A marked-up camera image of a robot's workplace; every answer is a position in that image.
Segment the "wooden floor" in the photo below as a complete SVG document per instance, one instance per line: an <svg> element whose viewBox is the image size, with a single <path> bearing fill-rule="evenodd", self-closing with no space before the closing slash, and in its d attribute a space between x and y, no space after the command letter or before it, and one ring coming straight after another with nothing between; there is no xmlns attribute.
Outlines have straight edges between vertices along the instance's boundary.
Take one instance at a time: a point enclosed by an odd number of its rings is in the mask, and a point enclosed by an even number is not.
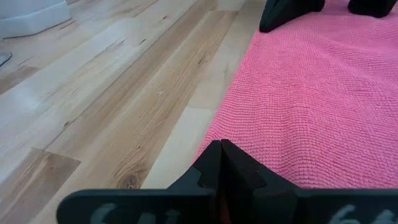
<svg viewBox="0 0 398 224"><path fill-rule="evenodd" d="M7 39L0 223L56 223L69 193L166 188L190 166L265 0L71 0Z"/></svg>

